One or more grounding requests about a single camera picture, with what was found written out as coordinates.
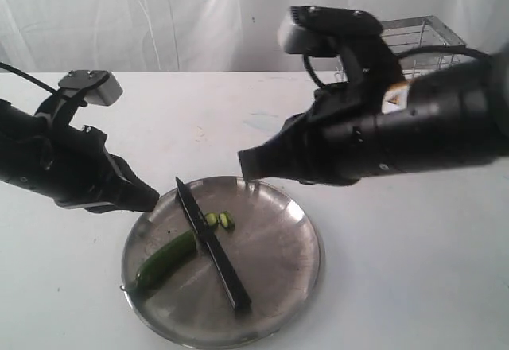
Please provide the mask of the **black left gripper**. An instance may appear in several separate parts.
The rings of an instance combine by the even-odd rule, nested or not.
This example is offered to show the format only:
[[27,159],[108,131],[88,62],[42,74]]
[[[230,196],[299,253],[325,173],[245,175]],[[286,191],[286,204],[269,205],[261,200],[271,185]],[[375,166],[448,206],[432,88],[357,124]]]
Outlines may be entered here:
[[23,129],[23,188],[62,208],[151,212],[160,194],[105,147],[107,135],[86,126]]

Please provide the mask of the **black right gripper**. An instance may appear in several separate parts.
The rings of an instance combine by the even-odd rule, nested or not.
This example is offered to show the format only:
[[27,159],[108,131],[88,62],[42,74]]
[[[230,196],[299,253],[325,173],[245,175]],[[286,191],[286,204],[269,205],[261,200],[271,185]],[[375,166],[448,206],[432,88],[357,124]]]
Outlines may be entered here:
[[386,93],[397,88],[339,84],[315,91],[307,111],[290,116],[262,145],[238,152],[244,179],[346,186],[397,174],[379,126]]

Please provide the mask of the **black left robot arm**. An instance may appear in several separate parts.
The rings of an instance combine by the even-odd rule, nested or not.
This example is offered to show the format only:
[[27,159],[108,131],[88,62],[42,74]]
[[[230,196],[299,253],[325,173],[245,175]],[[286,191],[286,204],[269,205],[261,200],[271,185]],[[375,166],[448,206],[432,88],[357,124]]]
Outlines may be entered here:
[[42,117],[1,101],[1,180],[52,199],[61,208],[100,214],[150,212],[159,193],[126,161],[110,154],[107,135],[92,126],[55,130]]

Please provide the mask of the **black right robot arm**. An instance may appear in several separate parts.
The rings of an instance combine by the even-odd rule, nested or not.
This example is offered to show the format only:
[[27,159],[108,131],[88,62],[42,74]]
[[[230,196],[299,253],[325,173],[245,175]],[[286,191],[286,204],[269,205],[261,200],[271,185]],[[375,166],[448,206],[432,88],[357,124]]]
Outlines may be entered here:
[[388,87],[317,89],[311,107],[239,152],[248,181],[334,186],[490,164],[508,155],[508,51]]

